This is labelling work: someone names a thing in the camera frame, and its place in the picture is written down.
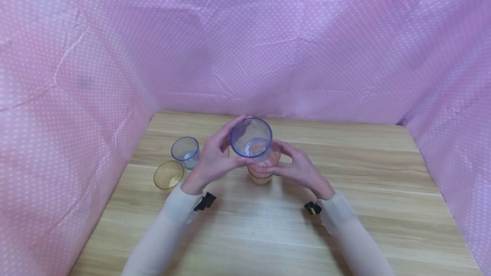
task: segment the blue plastic cup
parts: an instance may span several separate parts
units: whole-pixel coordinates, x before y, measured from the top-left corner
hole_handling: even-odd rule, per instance
[[[241,157],[264,161],[273,140],[271,127],[261,118],[246,118],[230,132],[230,146]]]
[[[186,169],[193,170],[198,165],[199,144],[196,138],[183,137],[175,141],[170,149],[170,154],[179,161]]]

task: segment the cloth wall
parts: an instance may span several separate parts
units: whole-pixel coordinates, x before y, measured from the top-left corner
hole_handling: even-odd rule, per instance
[[[404,125],[490,276],[490,2],[3,0],[0,270],[66,273],[173,109]]]

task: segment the black clip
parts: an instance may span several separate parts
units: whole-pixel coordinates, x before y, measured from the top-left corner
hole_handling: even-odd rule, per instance
[[[319,214],[322,211],[322,208],[314,204],[312,201],[307,202],[304,207],[307,209],[308,214],[313,215],[313,214]]]
[[[194,207],[194,211],[203,211],[205,208],[210,208],[213,204],[213,201],[216,199],[216,196],[206,192],[206,195],[203,196],[203,199],[199,202],[199,204]]]

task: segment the wooden table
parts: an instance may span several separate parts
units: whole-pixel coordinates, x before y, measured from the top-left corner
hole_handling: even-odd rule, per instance
[[[153,174],[172,159],[172,143],[193,136],[202,146],[230,119],[155,114],[70,275],[119,275],[169,194]],[[398,276],[481,275],[405,128],[267,121],[344,194]],[[242,168],[206,191],[217,200],[200,212],[166,275],[351,275],[319,217],[304,210],[314,199],[306,189],[279,177],[256,186]]]

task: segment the sleeve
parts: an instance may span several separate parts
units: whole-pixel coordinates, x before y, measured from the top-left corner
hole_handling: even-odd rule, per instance
[[[394,276],[384,254],[365,230],[355,212],[339,192],[328,201],[319,199],[320,214],[327,231],[337,241],[355,276]]]
[[[201,195],[188,195],[179,183],[165,201],[160,214],[136,244],[122,276],[161,276],[177,244],[196,219],[193,211]]]

